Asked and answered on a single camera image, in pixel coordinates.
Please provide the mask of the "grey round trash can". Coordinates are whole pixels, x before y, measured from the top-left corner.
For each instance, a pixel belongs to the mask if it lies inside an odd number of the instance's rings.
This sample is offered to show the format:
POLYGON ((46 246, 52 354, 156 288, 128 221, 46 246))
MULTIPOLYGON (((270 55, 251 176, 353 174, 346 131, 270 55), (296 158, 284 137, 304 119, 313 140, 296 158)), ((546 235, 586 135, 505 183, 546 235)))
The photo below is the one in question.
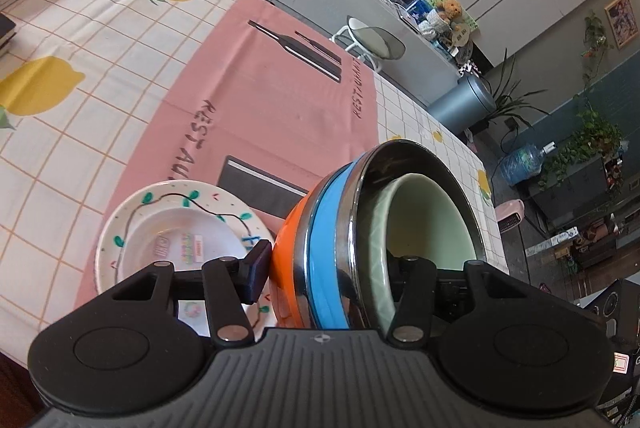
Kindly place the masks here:
POLYGON ((432 103, 427 113, 450 133, 459 135, 495 110, 497 104, 485 83, 480 77, 468 74, 460 78, 454 89, 432 103))

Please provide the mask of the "small white dish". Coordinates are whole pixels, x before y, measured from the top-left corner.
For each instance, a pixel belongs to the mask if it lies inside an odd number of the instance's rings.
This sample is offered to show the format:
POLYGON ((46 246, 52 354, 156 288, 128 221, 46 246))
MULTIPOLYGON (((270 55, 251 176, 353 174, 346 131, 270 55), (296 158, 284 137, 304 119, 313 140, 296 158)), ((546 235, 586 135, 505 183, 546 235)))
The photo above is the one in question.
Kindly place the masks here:
POLYGON ((208 260, 243 258, 245 246, 232 229, 214 215, 194 208, 152 211, 127 234, 118 276, 121 280, 166 260, 177 271, 196 270, 208 260))

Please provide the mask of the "black notebook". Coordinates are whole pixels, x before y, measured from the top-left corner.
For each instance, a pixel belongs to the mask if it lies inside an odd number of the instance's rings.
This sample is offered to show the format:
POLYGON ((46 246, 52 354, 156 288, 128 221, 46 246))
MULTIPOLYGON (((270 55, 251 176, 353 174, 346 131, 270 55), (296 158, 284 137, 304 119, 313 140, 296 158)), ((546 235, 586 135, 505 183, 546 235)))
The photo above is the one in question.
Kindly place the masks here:
POLYGON ((16 24, 4 14, 0 14, 0 56, 3 56, 9 47, 9 42, 15 36, 16 24))

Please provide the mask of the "white round stool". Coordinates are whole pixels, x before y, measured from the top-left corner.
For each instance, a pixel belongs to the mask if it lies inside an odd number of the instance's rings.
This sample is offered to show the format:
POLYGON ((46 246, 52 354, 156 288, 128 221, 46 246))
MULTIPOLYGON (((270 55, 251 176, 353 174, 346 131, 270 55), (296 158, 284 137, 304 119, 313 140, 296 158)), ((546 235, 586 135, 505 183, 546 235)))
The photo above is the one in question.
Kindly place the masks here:
POLYGON ((351 52, 363 63, 369 63, 376 73, 382 71, 384 61, 397 61, 405 55, 406 45, 394 34, 370 26, 349 17, 345 25, 335 32, 330 40, 351 52))

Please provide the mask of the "orange steel-lined bowl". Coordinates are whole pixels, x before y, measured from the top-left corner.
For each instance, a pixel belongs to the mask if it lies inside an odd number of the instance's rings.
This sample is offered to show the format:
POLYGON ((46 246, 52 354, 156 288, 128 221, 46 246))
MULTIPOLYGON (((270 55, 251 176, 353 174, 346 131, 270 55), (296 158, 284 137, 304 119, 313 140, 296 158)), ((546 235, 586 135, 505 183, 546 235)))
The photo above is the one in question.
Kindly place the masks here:
POLYGON ((292 208, 277 234, 269 278, 271 304, 280 327, 316 327, 307 284, 311 219, 328 185, 345 169, 346 165, 321 179, 292 208))

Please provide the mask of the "framed picture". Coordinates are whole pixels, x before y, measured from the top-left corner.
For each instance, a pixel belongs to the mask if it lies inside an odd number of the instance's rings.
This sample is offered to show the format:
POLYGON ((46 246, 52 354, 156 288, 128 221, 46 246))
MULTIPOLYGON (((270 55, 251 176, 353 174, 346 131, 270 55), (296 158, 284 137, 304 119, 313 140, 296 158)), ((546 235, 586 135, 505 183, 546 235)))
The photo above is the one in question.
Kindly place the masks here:
POLYGON ((613 0, 604 11, 618 49, 622 49, 639 35, 639 25, 631 0, 613 0))

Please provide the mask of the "green potted plant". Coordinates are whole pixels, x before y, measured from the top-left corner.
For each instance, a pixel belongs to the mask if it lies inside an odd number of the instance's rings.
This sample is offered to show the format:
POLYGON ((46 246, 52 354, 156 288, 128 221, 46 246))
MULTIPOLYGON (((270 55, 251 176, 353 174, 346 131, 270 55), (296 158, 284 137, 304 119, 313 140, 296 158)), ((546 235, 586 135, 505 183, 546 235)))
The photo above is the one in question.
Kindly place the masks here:
POLYGON ((547 116, 547 111, 542 110, 541 107, 534 106, 530 102, 533 96, 542 95, 546 92, 546 89, 532 90, 531 92, 517 95, 516 92, 520 88, 522 81, 514 78, 515 66, 516 57, 509 57, 508 49, 504 49, 497 86, 490 86, 490 96, 494 100, 495 109, 487 115, 486 121, 495 123, 498 119, 513 119, 518 126, 532 127, 533 124, 523 116, 522 112, 535 111, 540 115, 547 116))

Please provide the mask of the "green ceramic bowl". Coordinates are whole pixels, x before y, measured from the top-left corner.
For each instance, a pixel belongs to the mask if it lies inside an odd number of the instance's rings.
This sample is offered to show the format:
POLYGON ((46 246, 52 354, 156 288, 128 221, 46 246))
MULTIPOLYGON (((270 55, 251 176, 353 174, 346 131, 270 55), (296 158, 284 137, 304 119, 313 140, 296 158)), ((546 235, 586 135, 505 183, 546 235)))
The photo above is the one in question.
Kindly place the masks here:
POLYGON ((476 258, 471 233, 451 197, 421 174, 394 179, 363 208, 362 262, 371 287, 374 325, 387 333, 395 315, 387 257, 418 257, 442 270, 476 258))

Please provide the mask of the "blue steel-lined bowl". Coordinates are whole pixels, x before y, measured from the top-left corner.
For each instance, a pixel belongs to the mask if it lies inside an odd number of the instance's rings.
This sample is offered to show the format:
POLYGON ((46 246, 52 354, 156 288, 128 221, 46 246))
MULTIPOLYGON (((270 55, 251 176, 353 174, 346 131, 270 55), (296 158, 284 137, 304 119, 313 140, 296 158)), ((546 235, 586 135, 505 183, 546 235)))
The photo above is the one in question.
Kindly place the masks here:
POLYGON ((471 203, 436 154, 406 139, 386 141, 324 177, 303 203, 294 254, 294 289, 302 325, 323 330, 370 328, 356 257, 359 208, 373 191, 410 173, 433 179, 458 207, 485 261, 488 243, 471 203))

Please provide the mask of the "pink and checked tablecloth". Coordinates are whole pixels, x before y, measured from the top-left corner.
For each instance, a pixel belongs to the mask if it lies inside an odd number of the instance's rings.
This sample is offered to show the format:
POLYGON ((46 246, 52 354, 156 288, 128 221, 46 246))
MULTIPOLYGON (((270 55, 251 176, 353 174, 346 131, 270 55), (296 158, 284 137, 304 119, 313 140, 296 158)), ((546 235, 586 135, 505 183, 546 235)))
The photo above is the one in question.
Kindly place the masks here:
POLYGON ((114 278, 107 217, 162 180, 214 186, 271 230, 324 176, 381 142, 424 145, 506 266, 477 156, 416 99, 264 0, 16 0, 1 58, 1 350, 114 278))

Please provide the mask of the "white painted fruit plate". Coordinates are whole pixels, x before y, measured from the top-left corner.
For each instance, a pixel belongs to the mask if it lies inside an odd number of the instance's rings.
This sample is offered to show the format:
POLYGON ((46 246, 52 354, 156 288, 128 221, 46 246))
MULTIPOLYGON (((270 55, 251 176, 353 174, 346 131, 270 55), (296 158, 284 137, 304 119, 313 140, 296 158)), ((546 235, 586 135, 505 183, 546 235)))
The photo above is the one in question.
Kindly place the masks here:
POLYGON ((103 293, 158 260, 184 271, 220 257, 241 259, 261 240, 273 238, 232 193, 195 180, 153 183, 105 222, 94 257, 96 289, 103 293))

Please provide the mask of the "blue water jug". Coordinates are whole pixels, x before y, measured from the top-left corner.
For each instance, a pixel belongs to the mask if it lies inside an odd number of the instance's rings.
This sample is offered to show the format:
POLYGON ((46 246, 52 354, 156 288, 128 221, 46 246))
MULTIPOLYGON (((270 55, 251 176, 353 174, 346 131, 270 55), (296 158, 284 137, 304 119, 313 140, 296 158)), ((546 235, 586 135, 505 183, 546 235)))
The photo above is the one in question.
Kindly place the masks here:
POLYGON ((525 144, 506 155, 500 166, 502 178, 510 187, 541 173, 544 159, 555 150, 555 142, 551 141, 542 148, 535 144, 525 144))

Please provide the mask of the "teddy bear toy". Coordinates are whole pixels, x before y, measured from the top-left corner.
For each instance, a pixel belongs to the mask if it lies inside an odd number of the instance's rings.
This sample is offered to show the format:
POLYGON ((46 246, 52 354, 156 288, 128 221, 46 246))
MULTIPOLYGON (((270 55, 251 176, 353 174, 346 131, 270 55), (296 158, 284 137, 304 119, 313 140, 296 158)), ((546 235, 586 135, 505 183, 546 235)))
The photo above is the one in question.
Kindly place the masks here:
POLYGON ((442 8, 442 18, 448 22, 462 16, 462 6, 457 0, 442 0, 440 8, 442 8))

